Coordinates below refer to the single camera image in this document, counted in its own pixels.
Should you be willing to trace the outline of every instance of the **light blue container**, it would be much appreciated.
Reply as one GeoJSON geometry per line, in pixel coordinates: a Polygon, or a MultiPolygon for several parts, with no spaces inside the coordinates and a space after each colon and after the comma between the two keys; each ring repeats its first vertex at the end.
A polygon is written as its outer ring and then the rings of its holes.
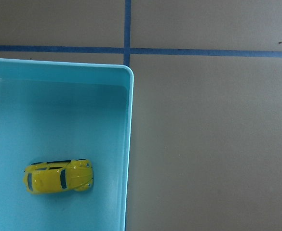
{"type": "Polygon", "coordinates": [[[132,95],[122,65],[0,59],[0,231],[124,230],[132,95]],[[30,163],[81,158],[90,190],[26,191],[30,163]]]}

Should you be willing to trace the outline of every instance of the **yellow car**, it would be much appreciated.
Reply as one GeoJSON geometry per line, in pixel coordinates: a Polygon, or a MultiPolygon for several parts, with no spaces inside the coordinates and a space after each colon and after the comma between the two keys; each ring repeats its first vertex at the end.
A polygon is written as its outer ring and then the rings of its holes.
{"type": "Polygon", "coordinates": [[[92,163],[86,159],[33,163],[25,168],[23,182],[32,194],[84,191],[94,181],[92,163]]]}

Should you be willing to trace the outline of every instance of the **toy car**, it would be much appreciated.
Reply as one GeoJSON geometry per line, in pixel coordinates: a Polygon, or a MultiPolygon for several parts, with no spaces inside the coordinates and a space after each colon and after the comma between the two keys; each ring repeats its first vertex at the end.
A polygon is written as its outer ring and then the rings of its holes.
{"type": "Polygon", "coordinates": [[[32,194],[84,191],[94,181],[92,163],[86,159],[33,163],[25,168],[23,182],[32,194]]]}

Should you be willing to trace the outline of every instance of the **car window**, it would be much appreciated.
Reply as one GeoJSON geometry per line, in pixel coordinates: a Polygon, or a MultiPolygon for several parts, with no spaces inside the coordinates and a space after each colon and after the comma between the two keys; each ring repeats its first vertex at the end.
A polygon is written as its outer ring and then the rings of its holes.
{"type": "Polygon", "coordinates": [[[62,168],[62,167],[50,167],[49,170],[52,170],[52,169],[59,169],[59,168],[62,168]]]}
{"type": "Polygon", "coordinates": [[[60,173],[60,183],[62,184],[62,188],[66,189],[67,188],[67,183],[66,183],[66,170],[64,169],[60,173]]]}
{"type": "Polygon", "coordinates": [[[29,190],[33,191],[33,185],[31,184],[31,173],[27,175],[27,184],[28,184],[29,190]]]}

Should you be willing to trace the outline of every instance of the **blue tape line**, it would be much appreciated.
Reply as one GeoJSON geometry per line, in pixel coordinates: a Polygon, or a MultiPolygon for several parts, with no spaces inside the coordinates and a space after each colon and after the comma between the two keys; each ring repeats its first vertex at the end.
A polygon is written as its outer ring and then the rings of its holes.
{"type": "Polygon", "coordinates": [[[130,36],[131,36],[131,0],[125,1],[125,28],[124,28],[123,64],[130,65],[130,36]]]}
{"type": "Polygon", "coordinates": [[[119,47],[0,46],[0,51],[123,54],[119,47]]]}
{"type": "Polygon", "coordinates": [[[131,54],[205,55],[205,56],[240,56],[240,57],[282,58],[282,51],[234,51],[234,50],[131,48],[130,53],[131,54]]]}

